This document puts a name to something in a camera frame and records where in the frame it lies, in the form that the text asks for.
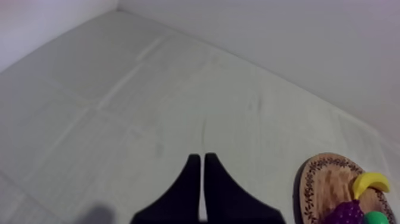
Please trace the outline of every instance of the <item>tile grout line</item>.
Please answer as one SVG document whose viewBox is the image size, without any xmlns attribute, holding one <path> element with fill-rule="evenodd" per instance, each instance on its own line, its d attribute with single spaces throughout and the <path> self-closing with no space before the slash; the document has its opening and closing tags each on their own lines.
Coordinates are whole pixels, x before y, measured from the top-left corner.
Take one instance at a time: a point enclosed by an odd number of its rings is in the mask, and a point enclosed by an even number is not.
<svg viewBox="0 0 400 224">
<path fill-rule="evenodd" d="M 161 37 L 157 38 L 156 40 L 153 41 L 153 43 L 150 43 L 148 47 L 142 50 L 141 53 L 135 58 L 136 61 L 142 61 L 146 56 L 150 55 L 150 53 L 156 49 L 158 46 L 162 45 L 162 43 L 165 42 L 165 40 L 168 39 L 168 34 L 162 35 Z"/>
<path fill-rule="evenodd" d="M 35 204 L 37 204 L 38 207 L 44 209 L 47 213 L 51 214 L 52 216 L 56 217 L 58 221 L 60 221 L 62 224 L 66 224 L 65 221 L 63 221 L 60 217 L 58 217 L 55 213 L 53 213 L 53 211 L 51 211 L 50 209 L 48 209 L 46 206 L 44 206 L 40 201 L 38 201 L 35 197 L 33 197 L 32 195 L 29 194 L 29 192 L 27 190 L 25 190 L 24 187 L 20 186 L 19 184 L 17 184 L 12 178 L 10 178 L 6 173 L 3 172 L 3 170 L 0 170 L 0 175 L 6 180 L 8 181 L 11 185 L 13 185 L 13 187 L 17 188 L 19 191 L 21 191 L 24 194 L 24 198 L 22 201 L 29 199 L 32 200 Z M 18 209 L 21 206 L 21 203 L 18 205 L 17 209 L 12 213 L 11 215 L 11 219 L 14 217 L 15 212 L 18 211 Z"/>
<path fill-rule="evenodd" d="M 52 80 L 49 77 L 45 77 L 45 76 L 41 76 L 41 75 L 35 76 L 35 77 L 44 81 L 45 83 L 47 83 L 51 87 L 55 88 L 56 90 L 61 91 L 63 94 L 67 95 L 68 97 L 72 98 L 73 100 L 77 101 L 78 104 L 87 105 L 90 103 L 90 101 L 88 101 L 87 99 L 84 99 L 83 97 L 79 96 L 78 94 L 75 94 L 73 91 L 63 87 L 63 85 L 60 84 L 56 80 Z"/>
<path fill-rule="evenodd" d="M 67 126 L 67 128 L 62 132 L 62 134 L 54 141 L 54 143 L 49 147 L 48 152 L 51 154 L 57 146 L 59 146 L 59 144 L 70 134 L 70 132 L 73 130 L 73 128 L 75 127 L 76 124 L 78 124 L 78 122 L 87 114 L 87 112 L 89 111 L 89 108 L 85 108 L 83 109 L 83 111 L 81 111 L 76 118 Z M 34 173 L 36 171 L 38 171 L 42 165 L 47 161 L 49 157 L 44 158 L 42 161 L 39 162 L 39 165 L 37 166 L 37 169 L 35 169 L 34 171 L 32 171 L 30 173 L 30 175 L 28 175 L 26 178 L 23 179 L 23 181 L 28 181 L 29 179 L 32 178 L 32 176 L 34 175 Z"/>
<path fill-rule="evenodd" d="M 156 47 L 160 46 L 165 40 L 167 39 L 167 35 L 161 36 L 157 38 L 153 43 L 151 43 L 148 47 L 146 47 L 136 58 L 135 61 L 139 62 L 137 66 L 135 66 L 128 74 L 126 74 L 124 77 L 122 77 L 109 91 L 108 93 L 103 97 L 103 99 L 100 100 L 97 109 L 100 110 L 104 108 L 111 98 L 125 85 L 126 82 L 128 82 L 129 79 L 131 79 L 135 74 L 140 70 L 140 68 L 144 65 L 144 62 L 142 61 L 151 51 L 153 51 Z"/>
<path fill-rule="evenodd" d="M 100 100 L 98 103 L 96 109 L 100 110 L 104 108 L 111 100 L 111 98 L 125 85 L 126 82 L 129 81 L 133 76 L 136 75 L 136 73 L 140 70 L 141 67 L 143 67 L 144 63 L 139 63 L 137 66 L 135 66 L 128 74 L 126 74 L 124 77 L 122 77 L 109 91 L 108 93 L 103 97 L 103 99 Z"/>
</svg>

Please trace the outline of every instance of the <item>plastic fruit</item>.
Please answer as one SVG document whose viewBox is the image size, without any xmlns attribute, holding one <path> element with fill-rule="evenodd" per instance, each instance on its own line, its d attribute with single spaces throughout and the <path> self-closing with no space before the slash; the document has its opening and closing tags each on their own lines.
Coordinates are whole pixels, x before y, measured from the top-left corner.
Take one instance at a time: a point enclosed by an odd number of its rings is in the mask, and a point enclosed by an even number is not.
<svg viewBox="0 0 400 224">
<path fill-rule="evenodd" d="M 371 211 L 364 216 L 365 224 L 389 224 L 388 218 L 379 211 Z"/>
<path fill-rule="evenodd" d="M 325 219 L 324 224 L 360 224 L 363 222 L 364 213 L 360 208 L 360 201 L 340 203 Z"/>
<path fill-rule="evenodd" d="M 390 191 L 389 181 L 383 174 L 378 172 L 365 172 L 360 174 L 353 183 L 354 199 L 358 200 L 360 195 L 368 187 L 372 187 L 383 192 Z"/>
</svg>

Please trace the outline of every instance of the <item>round wooden board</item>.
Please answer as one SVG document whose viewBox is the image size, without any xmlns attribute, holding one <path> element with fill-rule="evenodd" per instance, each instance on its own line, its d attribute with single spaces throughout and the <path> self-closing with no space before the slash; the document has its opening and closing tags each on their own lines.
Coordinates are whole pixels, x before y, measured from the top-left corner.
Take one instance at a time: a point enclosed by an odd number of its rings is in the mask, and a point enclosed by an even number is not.
<svg viewBox="0 0 400 224">
<path fill-rule="evenodd" d="M 351 201 L 351 186 L 363 171 L 350 159 L 333 153 L 311 157 L 304 166 L 299 184 L 299 200 L 304 224 L 320 224 L 335 207 Z M 367 189 L 360 196 L 364 213 L 380 211 L 395 224 L 395 217 L 382 192 Z"/>
</svg>

